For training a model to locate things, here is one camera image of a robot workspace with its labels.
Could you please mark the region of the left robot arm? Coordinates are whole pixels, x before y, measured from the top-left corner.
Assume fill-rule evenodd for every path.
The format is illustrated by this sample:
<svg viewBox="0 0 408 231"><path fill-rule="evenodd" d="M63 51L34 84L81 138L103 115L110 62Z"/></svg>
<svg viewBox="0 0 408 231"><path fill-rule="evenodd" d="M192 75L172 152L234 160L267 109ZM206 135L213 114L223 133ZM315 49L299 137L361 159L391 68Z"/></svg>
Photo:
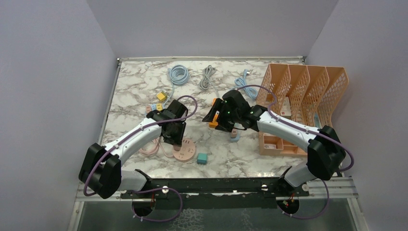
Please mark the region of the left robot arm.
<svg viewBox="0 0 408 231"><path fill-rule="evenodd" d="M153 110L131 131L105 145L92 144L86 152L78 178L92 195L106 199L119 190L122 165L147 143L162 138L181 146L188 118L187 107L177 100L161 110Z"/></svg>

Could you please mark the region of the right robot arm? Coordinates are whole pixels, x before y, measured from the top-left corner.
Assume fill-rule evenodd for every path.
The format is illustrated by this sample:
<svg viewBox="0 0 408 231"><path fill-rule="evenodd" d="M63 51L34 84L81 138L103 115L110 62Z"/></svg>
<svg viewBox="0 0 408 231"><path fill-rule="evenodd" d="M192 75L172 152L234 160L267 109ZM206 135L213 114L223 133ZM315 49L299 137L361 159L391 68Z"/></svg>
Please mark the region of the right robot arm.
<svg viewBox="0 0 408 231"><path fill-rule="evenodd" d="M345 148L330 126L310 127L286 119L261 105L250 106L237 90L215 99L203 122L217 122L216 129L231 132L235 124L243 129L267 133L288 141L307 153L307 160L287 169L279 178L278 191L291 195L307 181L329 180L345 159Z"/></svg>

